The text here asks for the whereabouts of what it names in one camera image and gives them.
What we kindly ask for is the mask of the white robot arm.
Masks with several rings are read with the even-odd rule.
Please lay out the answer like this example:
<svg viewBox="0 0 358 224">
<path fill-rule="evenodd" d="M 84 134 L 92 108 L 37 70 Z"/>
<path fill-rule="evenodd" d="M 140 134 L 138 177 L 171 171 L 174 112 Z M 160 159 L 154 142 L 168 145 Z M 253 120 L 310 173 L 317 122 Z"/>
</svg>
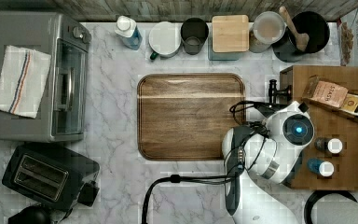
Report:
<svg viewBox="0 0 358 224">
<path fill-rule="evenodd" d="M 295 214 L 262 190 L 250 175 L 281 184 L 294 172 L 314 137 L 304 103 L 267 105 L 264 120 L 230 129 L 222 142 L 225 202 L 235 224 L 299 224 Z"/>
</svg>

